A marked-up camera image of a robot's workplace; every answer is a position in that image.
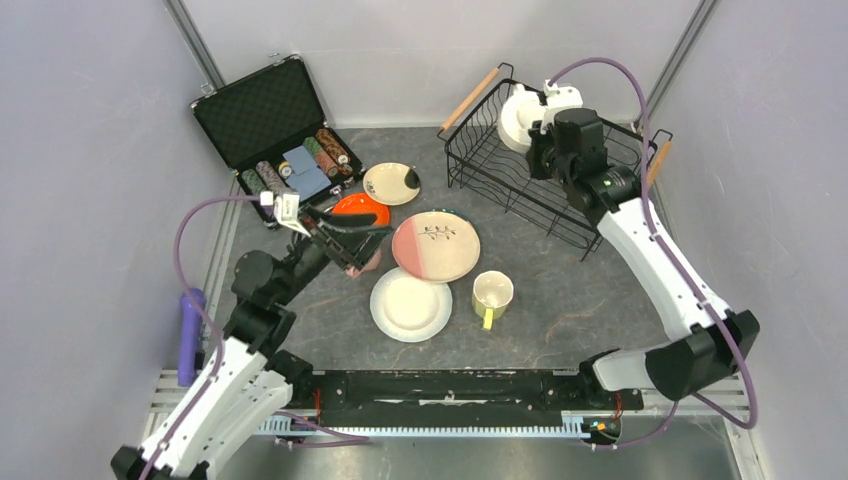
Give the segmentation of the white cup with handle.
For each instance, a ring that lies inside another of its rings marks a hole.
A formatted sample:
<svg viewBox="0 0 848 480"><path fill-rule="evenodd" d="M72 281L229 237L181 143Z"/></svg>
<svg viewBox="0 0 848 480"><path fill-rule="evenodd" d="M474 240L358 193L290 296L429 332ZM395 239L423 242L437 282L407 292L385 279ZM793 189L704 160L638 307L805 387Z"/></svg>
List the white cup with handle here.
<svg viewBox="0 0 848 480"><path fill-rule="evenodd" d="M538 94L516 85L501 107L497 124L500 140L510 150L526 154L532 143L529 130L534 122L543 118L544 113L545 107Z"/></svg>

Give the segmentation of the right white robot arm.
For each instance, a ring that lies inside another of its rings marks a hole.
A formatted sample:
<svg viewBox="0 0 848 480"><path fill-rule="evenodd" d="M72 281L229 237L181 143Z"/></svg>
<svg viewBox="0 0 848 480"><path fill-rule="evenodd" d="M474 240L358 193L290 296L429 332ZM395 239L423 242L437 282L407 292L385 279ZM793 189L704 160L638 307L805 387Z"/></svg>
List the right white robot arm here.
<svg viewBox="0 0 848 480"><path fill-rule="evenodd" d="M570 108L532 123L525 158L534 179L552 180L625 260L648 294L667 343L602 354L577 382L580 400L602 408L618 390L654 388L677 401L740 372L760 333L750 311L735 312L715 295L643 199L633 170L609 161L604 123Z"/></svg>

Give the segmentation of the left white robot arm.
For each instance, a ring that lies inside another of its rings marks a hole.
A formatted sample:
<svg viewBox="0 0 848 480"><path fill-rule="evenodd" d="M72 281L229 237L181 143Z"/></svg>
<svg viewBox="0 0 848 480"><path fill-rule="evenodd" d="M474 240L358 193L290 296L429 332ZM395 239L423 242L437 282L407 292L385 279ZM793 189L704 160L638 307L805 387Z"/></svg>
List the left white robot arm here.
<svg viewBox="0 0 848 480"><path fill-rule="evenodd" d="M214 479L260 424L314 394L308 362L283 350L295 313L288 304L328 265L363 268L391 235L372 215L324 215L277 258L262 250L236 263L238 299L216 351L169 417L140 446L123 446L118 479Z"/></svg>

